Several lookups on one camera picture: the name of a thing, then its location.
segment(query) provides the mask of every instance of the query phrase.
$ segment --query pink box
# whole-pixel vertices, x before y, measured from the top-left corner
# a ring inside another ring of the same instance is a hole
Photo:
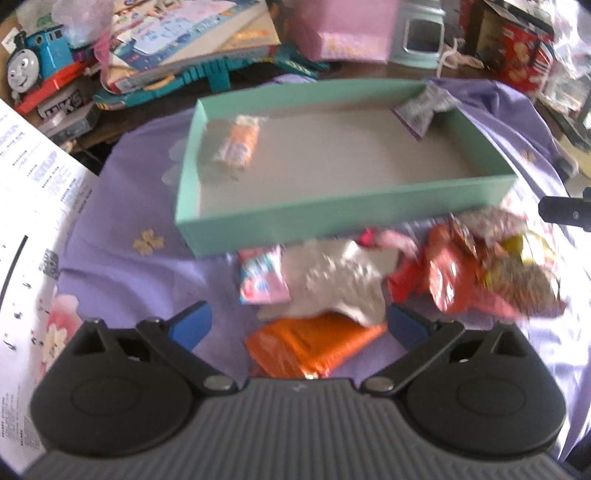
[[[288,32],[310,60],[386,63],[398,0],[296,0]]]

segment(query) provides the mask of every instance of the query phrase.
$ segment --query orange candy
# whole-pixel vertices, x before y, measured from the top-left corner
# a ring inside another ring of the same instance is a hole
[[[273,378],[326,378],[388,329],[365,328],[340,313],[280,319],[246,339],[251,357]]]

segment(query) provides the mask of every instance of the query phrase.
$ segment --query pink candy wrapper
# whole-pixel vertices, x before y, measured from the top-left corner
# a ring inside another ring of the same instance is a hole
[[[281,274],[281,247],[239,252],[242,262],[240,301],[244,304],[285,303],[291,300]]]
[[[365,248],[400,250],[405,257],[414,260],[418,255],[418,247],[415,241],[409,236],[399,233],[396,230],[383,230],[378,232],[368,228],[357,243]]]

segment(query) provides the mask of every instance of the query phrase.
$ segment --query orange packet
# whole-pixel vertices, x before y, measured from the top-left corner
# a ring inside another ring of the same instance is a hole
[[[261,131],[260,121],[259,117],[238,115],[215,160],[223,161],[230,168],[249,166]]]
[[[310,319],[280,319],[246,339],[251,357],[273,378],[327,378],[388,330],[366,328],[345,315],[323,313]]]

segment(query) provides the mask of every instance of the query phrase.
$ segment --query yellow wrapper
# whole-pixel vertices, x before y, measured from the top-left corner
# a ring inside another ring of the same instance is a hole
[[[501,246],[509,255],[520,257],[524,265],[539,265],[556,271],[558,256],[537,233],[526,232],[512,236],[503,240]]]

